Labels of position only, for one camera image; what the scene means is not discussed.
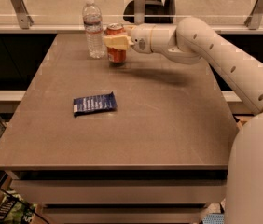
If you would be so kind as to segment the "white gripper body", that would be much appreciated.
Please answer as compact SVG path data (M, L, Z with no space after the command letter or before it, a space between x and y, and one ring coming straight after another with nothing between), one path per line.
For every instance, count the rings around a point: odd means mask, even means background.
M141 24L131 30L132 48L144 54L150 54L151 50L151 33L154 28L153 24Z

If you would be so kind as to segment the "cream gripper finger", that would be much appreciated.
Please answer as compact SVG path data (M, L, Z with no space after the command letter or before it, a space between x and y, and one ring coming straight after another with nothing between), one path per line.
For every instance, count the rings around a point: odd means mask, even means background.
M135 25L124 25L123 26L124 31L127 35L131 35L132 34L132 30L136 28Z
M118 50L127 50L134 45L132 38L127 35L106 35L103 42L108 48Z

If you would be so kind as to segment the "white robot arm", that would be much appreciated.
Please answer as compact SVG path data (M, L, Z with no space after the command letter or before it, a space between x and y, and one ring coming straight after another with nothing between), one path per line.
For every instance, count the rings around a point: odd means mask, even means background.
M160 53L183 64L205 59L254 116L237 133L228 161L225 224L263 224L263 63L228 42L204 21L140 24L106 35L113 49Z

